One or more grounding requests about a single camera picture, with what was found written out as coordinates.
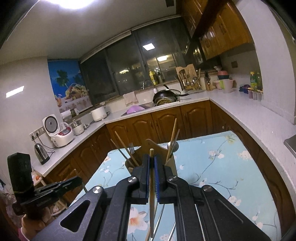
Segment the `person's left hand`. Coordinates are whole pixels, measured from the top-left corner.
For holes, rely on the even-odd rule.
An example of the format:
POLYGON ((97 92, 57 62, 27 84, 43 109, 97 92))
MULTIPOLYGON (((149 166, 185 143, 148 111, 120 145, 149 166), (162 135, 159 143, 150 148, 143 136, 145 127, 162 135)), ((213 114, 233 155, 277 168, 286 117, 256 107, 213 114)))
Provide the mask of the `person's left hand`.
POLYGON ((22 217, 22 235, 27 239, 31 240, 34 238, 39 231, 48 226, 54 220, 50 209, 48 207, 43 209, 43 216, 40 220, 32 220, 25 214, 22 217))

